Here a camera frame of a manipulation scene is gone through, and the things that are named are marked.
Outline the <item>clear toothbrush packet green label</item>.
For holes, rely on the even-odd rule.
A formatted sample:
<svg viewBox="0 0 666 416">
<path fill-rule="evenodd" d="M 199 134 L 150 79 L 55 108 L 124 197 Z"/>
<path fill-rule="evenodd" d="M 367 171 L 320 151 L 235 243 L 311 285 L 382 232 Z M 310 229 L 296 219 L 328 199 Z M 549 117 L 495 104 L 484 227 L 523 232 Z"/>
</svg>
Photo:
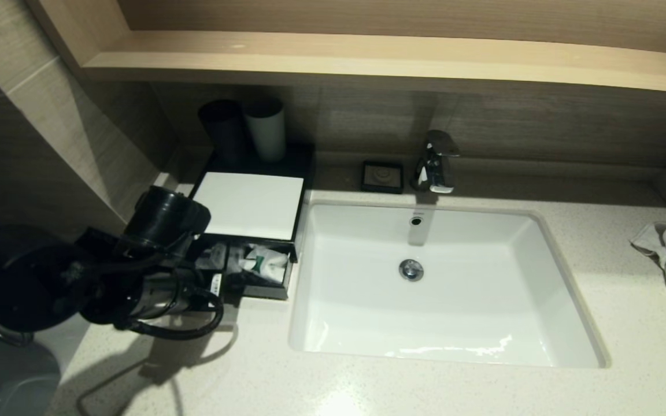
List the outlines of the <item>clear toothbrush packet green label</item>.
<svg viewBox="0 0 666 416">
<path fill-rule="evenodd" d="M 243 245 L 229 244 L 227 260 L 225 261 L 225 274 L 238 274 L 244 271 L 245 248 Z"/>
</svg>

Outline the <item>black plastic cup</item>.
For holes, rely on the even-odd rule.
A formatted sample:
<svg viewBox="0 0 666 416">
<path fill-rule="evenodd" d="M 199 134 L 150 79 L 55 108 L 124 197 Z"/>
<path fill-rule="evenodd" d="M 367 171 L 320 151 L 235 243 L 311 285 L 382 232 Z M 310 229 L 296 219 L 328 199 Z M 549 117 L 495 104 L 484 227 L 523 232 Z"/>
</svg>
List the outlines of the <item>black plastic cup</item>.
<svg viewBox="0 0 666 416">
<path fill-rule="evenodd" d="M 242 164 L 250 145 L 240 103 L 229 99 L 204 103 L 197 115 L 219 158 L 226 164 Z"/>
</svg>

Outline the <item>black box with white top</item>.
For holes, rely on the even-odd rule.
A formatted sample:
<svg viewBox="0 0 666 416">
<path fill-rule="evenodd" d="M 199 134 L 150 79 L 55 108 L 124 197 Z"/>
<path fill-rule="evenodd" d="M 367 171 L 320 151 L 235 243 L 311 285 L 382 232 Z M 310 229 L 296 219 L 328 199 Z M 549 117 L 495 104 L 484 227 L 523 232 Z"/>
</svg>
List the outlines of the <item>black box with white top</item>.
<svg viewBox="0 0 666 416">
<path fill-rule="evenodd" d="M 308 184 L 297 176 L 206 172 L 191 198 L 210 211 L 207 236 L 301 248 Z"/>
</svg>

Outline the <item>black cup tray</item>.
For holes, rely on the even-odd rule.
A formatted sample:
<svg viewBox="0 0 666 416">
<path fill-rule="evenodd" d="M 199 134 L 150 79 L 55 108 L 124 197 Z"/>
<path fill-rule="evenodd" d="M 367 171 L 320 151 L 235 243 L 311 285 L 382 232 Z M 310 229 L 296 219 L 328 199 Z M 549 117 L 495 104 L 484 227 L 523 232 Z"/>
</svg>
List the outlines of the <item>black cup tray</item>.
<svg viewBox="0 0 666 416">
<path fill-rule="evenodd" d="M 257 176 L 308 177 L 315 168 L 315 147 L 312 144 L 288 144 L 284 157 L 277 162 L 266 162 L 251 150 L 235 164 L 229 164 L 219 156 L 209 158 L 208 173 L 256 174 Z"/>
</svg>

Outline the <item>grey plastic cup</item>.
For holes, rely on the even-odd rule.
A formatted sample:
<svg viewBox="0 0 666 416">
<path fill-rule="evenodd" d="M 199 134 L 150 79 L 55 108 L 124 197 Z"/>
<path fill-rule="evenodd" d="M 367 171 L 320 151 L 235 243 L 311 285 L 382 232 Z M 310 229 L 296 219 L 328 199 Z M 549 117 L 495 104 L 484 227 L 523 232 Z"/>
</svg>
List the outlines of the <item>grey plastic cup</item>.
<svg viewBox="0 0 666 416">
<path fill-rule="evenodd" d="M 257 155 L 265 162 L 281 161 L 286 155 L 284 105 L 277 98 L 265 98 L 244 107 L 244 118 Z"/>
</svg>

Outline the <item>chrome drain stopper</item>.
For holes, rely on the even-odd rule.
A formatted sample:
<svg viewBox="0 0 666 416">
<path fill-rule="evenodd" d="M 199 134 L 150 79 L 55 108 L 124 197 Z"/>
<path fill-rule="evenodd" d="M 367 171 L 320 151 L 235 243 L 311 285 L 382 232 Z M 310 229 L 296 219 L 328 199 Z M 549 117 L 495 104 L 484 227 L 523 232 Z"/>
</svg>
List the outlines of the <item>chrome drain stopper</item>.
<svg viewBox="0 0 666 416">
<path fill-rule="evenodd" d="M 411 282 L 420 281 L 424 276 L 424 268 L 414 259 L 403 260 L 398 266 L 398 271 L 403 279 Z"/>
</svg>

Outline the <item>black square soap dish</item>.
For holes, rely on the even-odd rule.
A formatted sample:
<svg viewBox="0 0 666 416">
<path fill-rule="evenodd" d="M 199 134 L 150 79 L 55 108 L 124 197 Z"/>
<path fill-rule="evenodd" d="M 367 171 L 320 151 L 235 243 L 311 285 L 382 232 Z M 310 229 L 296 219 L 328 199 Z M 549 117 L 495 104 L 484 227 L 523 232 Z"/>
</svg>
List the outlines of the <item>black square soap dish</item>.
<svg viewBox="0 0 666 416">
<path fill-rule="evenodd" d="M 404 166 L 395 162 L 363 161 L 360 189 L 362 192 L 404 193 Z"/>
</svg>

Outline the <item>grey rounded fixture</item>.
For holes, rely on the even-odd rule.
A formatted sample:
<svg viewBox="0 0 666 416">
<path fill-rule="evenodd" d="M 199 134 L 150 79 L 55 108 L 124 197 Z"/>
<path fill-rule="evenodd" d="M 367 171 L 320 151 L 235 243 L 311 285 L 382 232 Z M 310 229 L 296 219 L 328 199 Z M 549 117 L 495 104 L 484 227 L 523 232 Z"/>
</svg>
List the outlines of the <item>grey rounded fixture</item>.
<svg viewBox="0 0 666 416">
<path fill-rule="evenodd" d="M 0 341 L 0 416 L 44 416 L 89 324 L 76 316 L 26 347 Z"/>
</svg>

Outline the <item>chrome faucet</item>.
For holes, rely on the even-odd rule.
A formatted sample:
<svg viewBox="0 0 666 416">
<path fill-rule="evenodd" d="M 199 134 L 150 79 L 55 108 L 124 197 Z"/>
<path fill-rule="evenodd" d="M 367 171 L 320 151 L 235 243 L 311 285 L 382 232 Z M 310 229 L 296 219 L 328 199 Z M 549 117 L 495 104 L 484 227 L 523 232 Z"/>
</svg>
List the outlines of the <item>chrome faucet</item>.
<svg viewBox="0 0 666 416">
<path fill-rule="evenodd" d="M 450 161 L 461 152 L 451 135 L 443 130 L 428 130 L 424 149 L 417 159 L 410 186 L 417 192 L 450 194 L 454 192 L 454 176 Z"/>
</svg>

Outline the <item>white ceramic sink basin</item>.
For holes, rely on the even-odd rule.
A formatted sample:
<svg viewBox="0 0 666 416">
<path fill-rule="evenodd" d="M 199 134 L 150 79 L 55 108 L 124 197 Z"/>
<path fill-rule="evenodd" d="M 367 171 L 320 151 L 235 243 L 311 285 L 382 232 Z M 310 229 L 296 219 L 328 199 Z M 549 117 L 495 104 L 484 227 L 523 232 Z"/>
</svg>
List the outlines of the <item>white ceramic sink basin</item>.
<svg viewBox="0 0 666 416">
<path fill-rule="evenodd" d="M 599 341 L 526 213 L 313 205 L 289 345 L 300 352 L 600 369 Z M 398 271 L 405 259 L 420 281 Z"/>
</svg>

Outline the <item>light wooden shelf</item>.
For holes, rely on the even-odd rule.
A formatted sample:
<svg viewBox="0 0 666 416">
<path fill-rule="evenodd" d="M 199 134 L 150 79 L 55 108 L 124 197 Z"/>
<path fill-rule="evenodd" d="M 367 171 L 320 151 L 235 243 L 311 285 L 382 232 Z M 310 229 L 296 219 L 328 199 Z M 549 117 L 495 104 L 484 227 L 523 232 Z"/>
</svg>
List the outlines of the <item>light wooden shelf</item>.
<svg viewBox="0 0 666 416">
<path fill-rule="evenodd" d="M 454 90 L 462 80 L 666 92 L 666 53 L 525 40 L 132 31 L 117 0 L 26 0 L 77 76 L 95 81 L 343 84 Z"/>
</svg>

